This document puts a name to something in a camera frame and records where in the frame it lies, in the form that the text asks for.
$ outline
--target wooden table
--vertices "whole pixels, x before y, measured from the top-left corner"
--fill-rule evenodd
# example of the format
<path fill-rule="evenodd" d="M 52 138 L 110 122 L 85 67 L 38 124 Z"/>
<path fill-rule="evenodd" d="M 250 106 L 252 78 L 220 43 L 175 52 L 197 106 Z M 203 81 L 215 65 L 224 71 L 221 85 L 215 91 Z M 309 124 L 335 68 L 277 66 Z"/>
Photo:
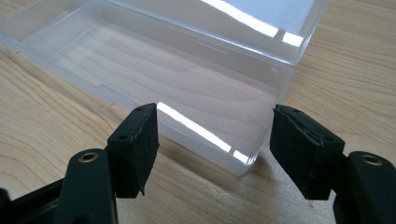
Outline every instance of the wooden table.
<path fill-rule="evenodd" d="M 0 0 L 0 18 L 31 0 Z M 333 0 L 284 100 L 346 141 L 396 164 L 396 2 Z M 0 47 L 0 186 L 12 199 L 104 147 L 128 114 Z M 118 200 L 120 223 L 334 223 L 332 200 L 306 201 L 269 150 L 234 176 L 161 137 L 147 195 Z"/>

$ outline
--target screw hole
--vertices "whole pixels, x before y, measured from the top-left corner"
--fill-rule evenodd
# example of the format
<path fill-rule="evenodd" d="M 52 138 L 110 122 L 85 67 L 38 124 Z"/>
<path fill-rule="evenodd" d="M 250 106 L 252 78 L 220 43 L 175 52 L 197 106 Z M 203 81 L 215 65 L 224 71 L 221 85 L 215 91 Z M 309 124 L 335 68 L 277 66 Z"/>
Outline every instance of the screw hole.
<path fill-rule="evenodd" d="M 363 155 L 363 156 L 361 156 L 361 158 L 363 159 L 364 162 L 366 162 L 368 164 L 376 165 L 376 166 L 382 165 L 382 161 L 376 157 L 369 156 L 369 155 Z"/>
<path fill-rule="evenodd" d="M 94 161 L 96 159 L 98 159 L 99 154 L 97 154 L 96 152 L 89 152 L 86 153 L 84 155 L 82 155 L 81 157 L 78 158 L 79 162 L 90 162 L 90 161 Z"/>
<path fill-rule="evenodd" d="M 125 139 L 127 139 L 127 138 L 128 138 L 127 135 L 120 135 L 120 136 L 119 136 L 119 139 L 120 139 L 120 140 L 125 140 Z"/>

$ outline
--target plastic container lid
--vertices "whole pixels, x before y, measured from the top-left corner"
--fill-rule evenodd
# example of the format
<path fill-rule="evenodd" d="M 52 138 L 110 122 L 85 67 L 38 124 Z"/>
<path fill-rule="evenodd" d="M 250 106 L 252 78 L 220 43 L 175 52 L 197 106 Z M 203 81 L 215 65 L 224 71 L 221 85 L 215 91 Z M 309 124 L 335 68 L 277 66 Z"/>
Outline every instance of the plastic container lid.
<path fill-rule="evenodd" d="M 264 58 L 297 64 L 328 0 L 109 0 Z"/>
<path fill-rule="evenodd" d="M 157 103 L 161 134 L 242 175 L 326 4 L 39 0 L 0 40 L 109 104 Z"/>

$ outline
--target clear plastic box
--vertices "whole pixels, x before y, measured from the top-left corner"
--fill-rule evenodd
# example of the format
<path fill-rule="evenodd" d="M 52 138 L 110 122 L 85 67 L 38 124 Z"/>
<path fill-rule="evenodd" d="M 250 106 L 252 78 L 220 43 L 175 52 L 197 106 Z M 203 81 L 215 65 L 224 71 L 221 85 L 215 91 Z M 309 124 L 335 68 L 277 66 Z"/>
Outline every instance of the clear plastic box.
<path fill-rule="evenodd" d="M 109 104 L 157 103 L 161 134 L 243 175 L 328 1 L 264 2 L 41 0 L 0 40 Z"/>

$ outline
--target transparent plastic container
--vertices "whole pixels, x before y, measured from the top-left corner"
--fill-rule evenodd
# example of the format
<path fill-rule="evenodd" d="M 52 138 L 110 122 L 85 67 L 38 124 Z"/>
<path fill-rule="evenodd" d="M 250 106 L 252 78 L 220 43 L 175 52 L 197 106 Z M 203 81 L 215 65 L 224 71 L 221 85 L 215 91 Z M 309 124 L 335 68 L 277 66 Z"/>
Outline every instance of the transparent plastic container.
<path fill-rule="evenodd" d="M 288 24 L 255 1 L 41 0 L 0 40 L 109 104 L 156 103 L 161 134 L 243 175 L 327 4 L 307 2 Z"/>

